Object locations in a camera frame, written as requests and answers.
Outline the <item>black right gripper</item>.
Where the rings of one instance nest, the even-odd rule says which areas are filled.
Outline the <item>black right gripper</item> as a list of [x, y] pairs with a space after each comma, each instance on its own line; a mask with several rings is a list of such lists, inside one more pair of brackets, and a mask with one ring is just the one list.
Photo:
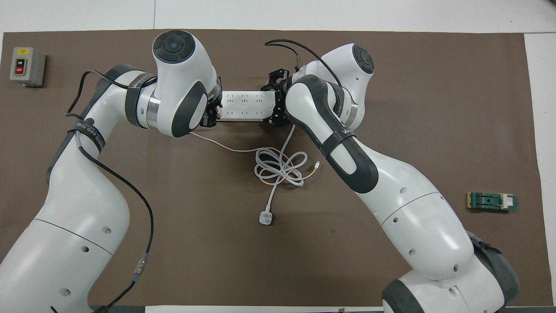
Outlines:
[[289, 70], [278, 69], [268, 74], [266, 85], [261, 87], [261, 91], [276, 92], [276, 105], [269, 117], [269, 123], [273, 127], [284, 127], [290, 123], [290, 119], [286, 115], [285, 99], [287, 95], [287, 85], [289, 79]]

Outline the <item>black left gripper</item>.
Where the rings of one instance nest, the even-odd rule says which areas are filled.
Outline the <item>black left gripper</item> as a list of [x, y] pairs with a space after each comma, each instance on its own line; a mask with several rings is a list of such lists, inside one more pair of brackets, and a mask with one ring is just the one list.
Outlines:
[[208, 105], [201, 119], [201, 127], [215, 127], [218, 121], [218, 105], [221, 105], [221, 78], [217, 77], [213, 89], [208, 94]]

